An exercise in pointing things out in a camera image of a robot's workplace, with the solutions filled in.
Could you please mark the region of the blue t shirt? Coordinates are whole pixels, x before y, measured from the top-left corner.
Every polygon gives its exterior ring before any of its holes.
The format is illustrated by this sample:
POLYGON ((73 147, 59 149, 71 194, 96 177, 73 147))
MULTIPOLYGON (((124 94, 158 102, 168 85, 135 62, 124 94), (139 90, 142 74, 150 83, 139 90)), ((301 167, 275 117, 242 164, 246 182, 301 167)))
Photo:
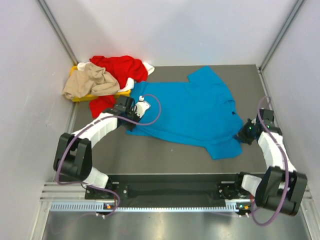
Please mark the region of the blue t shirt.
POLYGON ((151 105, 142 125, 127 134, 203 147, 213 160, 235 158, 243 151, 235 135, 243 127, 228 86, 209 67, 188 75, 187 82, 141 82, 130 96, 151 105))

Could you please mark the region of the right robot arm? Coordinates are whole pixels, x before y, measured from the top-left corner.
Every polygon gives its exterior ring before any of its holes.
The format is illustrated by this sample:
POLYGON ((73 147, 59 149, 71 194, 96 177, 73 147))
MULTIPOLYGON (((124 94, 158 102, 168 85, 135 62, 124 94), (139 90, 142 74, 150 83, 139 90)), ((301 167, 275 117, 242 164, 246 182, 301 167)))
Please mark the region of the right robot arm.
POLYGON ((251 145, 257 141, 262 150, 266 172, 262 177, 240 172, 233 183, 219 183, 221 199, 250 199, 258 208, 295 216, 300 208, 308 179, 290 162, 283 145, 283 133, 274 123, 274 111, 259 109, 256 119, 248 119, 235 138, 251 145))

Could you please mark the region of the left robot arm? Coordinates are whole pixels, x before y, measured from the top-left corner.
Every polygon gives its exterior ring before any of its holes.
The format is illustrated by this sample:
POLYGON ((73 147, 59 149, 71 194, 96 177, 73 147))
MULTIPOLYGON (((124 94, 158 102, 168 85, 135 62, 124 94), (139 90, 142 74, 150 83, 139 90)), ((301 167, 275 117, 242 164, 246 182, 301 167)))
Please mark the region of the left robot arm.
POLYGON ((102 198, 109 198, 114 191, 107 174, 93 167, 93 147, 107 134, 123 126, 133 130, 150 104, 141 96, 138 102, 120 96, 113 107, 103 110, 97 118, 73 133, 63 133, 58 140, 53 169, 55 181, 63 185, 61 177, 86 184, 96 189, 102 198))

